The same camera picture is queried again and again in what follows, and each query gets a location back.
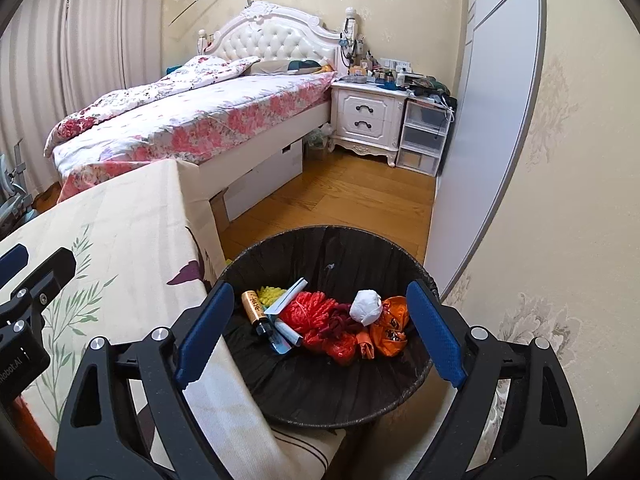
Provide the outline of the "orange snack wrapper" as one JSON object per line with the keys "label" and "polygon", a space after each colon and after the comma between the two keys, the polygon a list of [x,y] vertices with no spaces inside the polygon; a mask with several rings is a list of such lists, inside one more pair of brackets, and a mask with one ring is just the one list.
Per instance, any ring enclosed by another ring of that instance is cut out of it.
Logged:
{"label": "orange snack wrapper", "polygon": [[380,317],[357,334],[360,356],[373,360],[378,354],[392,358],[405,349],[405,328],[409,311],[404,296],[395,296],[382,302]]}

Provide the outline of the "pale blue tube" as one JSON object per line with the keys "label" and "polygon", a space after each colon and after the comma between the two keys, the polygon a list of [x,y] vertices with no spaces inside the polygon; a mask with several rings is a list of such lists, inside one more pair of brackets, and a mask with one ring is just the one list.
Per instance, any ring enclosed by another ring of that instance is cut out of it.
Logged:
{"label": "pale blue tube", "polygon": [[270,336],[270,344],[277,354],[283,356],[288,353],[294,347],[300,347],[303,342],[303,336],[299,335],[296,330],[293,330],[288,324],[272,316],[269,321],[273,327],[273,333]]}

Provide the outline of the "white and teal box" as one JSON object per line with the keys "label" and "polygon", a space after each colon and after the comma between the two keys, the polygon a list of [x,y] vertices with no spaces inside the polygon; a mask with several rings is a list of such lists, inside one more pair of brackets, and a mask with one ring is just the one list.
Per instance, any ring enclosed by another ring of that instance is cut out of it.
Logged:
{"label": "white and teal box", "polygon": [[270,307],[265,310],[267,316],[279,316],[291,301],[307,286],[308,282],[304,278],[297,280],[283,295],[281,295]]}

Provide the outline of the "dark red fabric scrunchie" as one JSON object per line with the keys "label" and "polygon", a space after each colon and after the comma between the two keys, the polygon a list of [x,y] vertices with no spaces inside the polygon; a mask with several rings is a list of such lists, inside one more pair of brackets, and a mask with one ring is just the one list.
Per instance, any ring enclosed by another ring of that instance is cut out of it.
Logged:
{"label": "dark red fabric scrunchie", "polygon": [[323,350],[336,362],[350,362],[361,356],[372,359],[373,344],[367,326],[349,314],[349,304],[337,304],[329,313],[323,327]]}

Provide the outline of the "nightstand top clutter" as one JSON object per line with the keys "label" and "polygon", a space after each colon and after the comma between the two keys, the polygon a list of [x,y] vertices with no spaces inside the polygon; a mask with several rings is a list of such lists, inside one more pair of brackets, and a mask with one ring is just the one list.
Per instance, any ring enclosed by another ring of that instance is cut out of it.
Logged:
{"label": "nightstand top clutter", "polygon": [[409,96],[427,98],[435,103],[455,108],[457,100],[446,84],[433,76],[415,73],[408,62],[386,58],[378,60],[366,49],[364,36],[358,32],[359,18],[354,8],[345,10],[345,21],[340,32],[338,46],[340,61],[346,74],[341,81],[351,84],[373,84],[385,90],[407,92]]}

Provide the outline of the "bed with floral bedding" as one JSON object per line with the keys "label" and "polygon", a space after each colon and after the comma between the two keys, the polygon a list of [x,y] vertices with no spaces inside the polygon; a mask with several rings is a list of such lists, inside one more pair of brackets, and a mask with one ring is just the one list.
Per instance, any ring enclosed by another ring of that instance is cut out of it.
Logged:
{"label": "bed with floral bedding", "polygon": [[334,78],[326,61],[198,55],[152,84],[108,92],[47,137],[58,198],[162,159],[208,162],[323,102]]}

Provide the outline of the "grey desk chair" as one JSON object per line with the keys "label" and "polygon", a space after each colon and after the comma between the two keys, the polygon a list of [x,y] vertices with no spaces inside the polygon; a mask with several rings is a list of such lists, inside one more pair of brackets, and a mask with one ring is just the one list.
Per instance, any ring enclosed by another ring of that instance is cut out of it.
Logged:
{"label": "grey desk chair", "polygon": [[10,169],[6,155],[1,154],[1,238],[6,238],[38,216],[38,211],[32,206],[32,194],[27,192],[26,188],[26,162],[22,159],[21,141],[14,145],[14,162],[15,167]]}

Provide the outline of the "white two-drawer nightstand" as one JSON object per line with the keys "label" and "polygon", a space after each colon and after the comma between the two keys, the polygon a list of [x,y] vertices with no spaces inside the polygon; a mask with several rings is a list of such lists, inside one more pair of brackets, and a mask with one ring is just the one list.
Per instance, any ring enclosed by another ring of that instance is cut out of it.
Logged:
{"label": "white two-drawer nightstand", "polygon": [[334,81],[331,99],[328,150],[340,146],[359,156],[385,157],[395,167],[407,92]]}

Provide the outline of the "black lined trash bin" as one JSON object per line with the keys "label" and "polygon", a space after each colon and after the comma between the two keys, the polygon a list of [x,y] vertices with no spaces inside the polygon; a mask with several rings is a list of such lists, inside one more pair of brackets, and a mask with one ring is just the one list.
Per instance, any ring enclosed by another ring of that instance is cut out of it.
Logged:
{"label": "black lined trash bin", "polygon": [[258,338],[236,304],[224,341],[244,384],[268,420],[285,426],[335,429],[375,420],[398,408],[424,383],[432,366],[405,309],[388,351],[363,356],[364,330],[348,313],[357,292],[372,289],[384,302],[404,298],[408,285],[435,281],[404,248],[348,226],[306,226],[250,246],[221,274],[235,295],[264,286],[288,288],[303,278],[281,316],[302,337],[280,354]]}

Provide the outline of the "yellow label dark bottle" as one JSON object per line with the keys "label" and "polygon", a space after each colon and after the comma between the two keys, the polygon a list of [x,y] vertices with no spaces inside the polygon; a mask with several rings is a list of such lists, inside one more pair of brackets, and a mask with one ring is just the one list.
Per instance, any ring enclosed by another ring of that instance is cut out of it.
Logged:
{"label": "yellow label dark bottle", "polygon": [[257,292],[254,290],[243,292],[241,301],[254,334],[257,337],[268,338],[272,334],[272,326],[267,315],[265,315],[264,308],[257,296]]}

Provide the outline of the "clear plastic drawer unit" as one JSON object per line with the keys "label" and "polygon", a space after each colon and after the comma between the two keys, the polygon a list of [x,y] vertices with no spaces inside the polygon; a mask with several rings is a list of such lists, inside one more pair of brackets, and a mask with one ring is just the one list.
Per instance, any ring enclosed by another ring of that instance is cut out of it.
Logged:
{"label": "clear plastic drawer unit", "polygon": [[444,160],[454,111],[438,99],[406,101],[396,165],[436,177]]}

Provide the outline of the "white under-bed storage box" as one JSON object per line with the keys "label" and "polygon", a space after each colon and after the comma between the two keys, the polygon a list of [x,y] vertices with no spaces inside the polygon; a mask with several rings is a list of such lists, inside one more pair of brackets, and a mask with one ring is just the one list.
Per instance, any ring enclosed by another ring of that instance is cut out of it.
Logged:
{"label": "white under-bed storage box", "polygon": [[230,221],[276,192],[303,172],[303,141],[298,140],[250,170],[224,193]]}

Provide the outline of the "beige curtains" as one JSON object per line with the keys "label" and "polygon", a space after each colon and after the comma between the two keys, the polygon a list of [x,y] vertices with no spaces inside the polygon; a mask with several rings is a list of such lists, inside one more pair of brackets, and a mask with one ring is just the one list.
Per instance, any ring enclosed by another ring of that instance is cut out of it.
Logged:
{"label": "beige curtains", "polygon": [[22,156],[26,188],[58,180],[52,127],[115,89],[156,81],[162,0],[23,0],[1,36],[1,151]]}

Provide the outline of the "white tufted headboard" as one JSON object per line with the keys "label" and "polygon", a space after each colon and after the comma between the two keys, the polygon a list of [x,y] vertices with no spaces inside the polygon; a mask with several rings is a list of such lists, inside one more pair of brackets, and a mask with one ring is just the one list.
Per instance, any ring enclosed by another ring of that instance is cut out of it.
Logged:
{"label": "white tufted headboard", "polygon": [[200,29],[196,53],[227,61],[251,56],[263,61],[315,60],[346,75],[340,41],[341,34],[325,28],[318,16],[277,3],[254,1],[213,34]]}

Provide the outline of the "white tissue ball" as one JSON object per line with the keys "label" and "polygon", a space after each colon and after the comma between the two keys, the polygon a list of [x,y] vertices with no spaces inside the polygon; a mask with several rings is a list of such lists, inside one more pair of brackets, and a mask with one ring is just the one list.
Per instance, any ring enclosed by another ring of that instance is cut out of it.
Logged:
{"label": "white tissue ball", "polygon": [[383,311],[382,299],[373,289],[363,289],[356,293],[356,297],[349,308],[349,316],[363,326],[376,322]]}

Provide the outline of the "white wardrobe door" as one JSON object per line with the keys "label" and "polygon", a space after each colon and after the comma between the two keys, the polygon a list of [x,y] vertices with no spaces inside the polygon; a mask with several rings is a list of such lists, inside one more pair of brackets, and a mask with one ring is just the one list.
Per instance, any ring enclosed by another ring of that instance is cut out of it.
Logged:
{"label": "white wardrobe door", "polygon": [[469,0],[459,107],[437,180],[424,266],[447,295],[480,247],[533,114],[544,0]]}

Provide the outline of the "floral cream table cloth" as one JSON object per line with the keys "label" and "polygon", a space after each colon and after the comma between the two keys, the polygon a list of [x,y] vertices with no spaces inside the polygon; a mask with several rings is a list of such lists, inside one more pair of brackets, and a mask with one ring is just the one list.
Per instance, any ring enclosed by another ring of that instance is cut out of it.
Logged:
{"label": "floral cream table cloth", "polygon": [[[30,266],[66,247],[76,274],[44,312],[46,372],[9,406],[28,452],[54,467],[56,439],[72,376],[89,341],[138,340],[199,304],[224,270],[201,171],[165,159],[79,193],[2,240],[27,248]],[[340,447],[341,431],[270,426],[225,346],[186,393],[206,436],[239,479],[318,479]]]}

